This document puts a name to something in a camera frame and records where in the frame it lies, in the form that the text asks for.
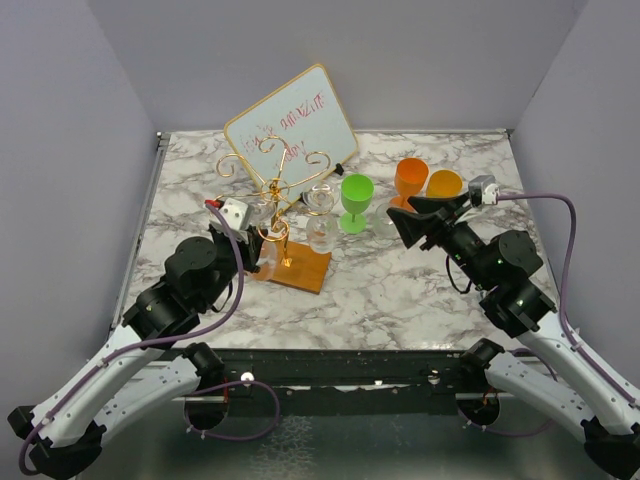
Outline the clear smooth wine glass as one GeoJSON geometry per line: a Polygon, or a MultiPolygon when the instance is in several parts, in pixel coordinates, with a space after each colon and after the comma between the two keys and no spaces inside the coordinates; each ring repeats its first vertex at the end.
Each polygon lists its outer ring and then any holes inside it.
{"type": "MultiPolygon", "coordinates": [[[[275,213],[275,206],[271,202],[262,199],[250,201],[253,208],[251,224],[260,230],[271,233],[271,219],[275,213]]],[[[273,278],[278,262],[278,250],[275,242],[264,240],[261,246],[260,256],[257,261],[259,271],[252,273],[251,277],[256,281],[269,281],[273,278]]]]}

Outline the clear ribbed goblet glass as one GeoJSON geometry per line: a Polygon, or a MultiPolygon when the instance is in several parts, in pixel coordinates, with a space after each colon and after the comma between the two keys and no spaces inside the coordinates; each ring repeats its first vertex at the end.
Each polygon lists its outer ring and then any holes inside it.
{"type": "Polygon", "coordinates": [[[397,229],[387,213],[390,207],[392,207],[390,202],[381,203],[373,215],[372,228],[374,239],[379,245],[385,247],[399,240],[397,229]]]}

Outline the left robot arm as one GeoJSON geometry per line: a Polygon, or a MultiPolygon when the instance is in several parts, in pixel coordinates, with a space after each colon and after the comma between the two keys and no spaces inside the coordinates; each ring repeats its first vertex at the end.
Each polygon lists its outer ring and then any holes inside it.
{"type": "Polygon", "coordinates": [[[9,414],[24,441],[24,474],[70,479],[144,414],[185,394],[210,394],[224,382],[222,360],[204,343],[190,344],[159,371],[143,370],[196,328],[220,296],[237,298],[233,278],[257,267],[263,240],[256,227],[236,240],[219,226],[209,231],[209,237],[177,246],[164,275],[137,297],[105,345],[64,387],[9,414]]]}

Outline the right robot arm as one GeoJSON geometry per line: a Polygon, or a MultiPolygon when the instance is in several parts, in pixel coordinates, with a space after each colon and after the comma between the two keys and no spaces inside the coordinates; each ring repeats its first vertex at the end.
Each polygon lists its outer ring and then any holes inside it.
{"type": "Polygon", "coordinates": [[[484,296],[486,317],[518,340],[562,378],[529,370],[489,340],[463,356],[461,383],[481,391],[490,385],[544,413],[570,432],[589,458],[617,479],[639,476],[639,390],[605,362],[573,329],[566,303],[554,303],[532,281],[541,267],[530,235],[510,230],[484,243],[465,215],[503,200],[498,192],[468,192],[453,199],[412,197],[410,210],[387,214],[406,247],[439,247],[484,296]]]}

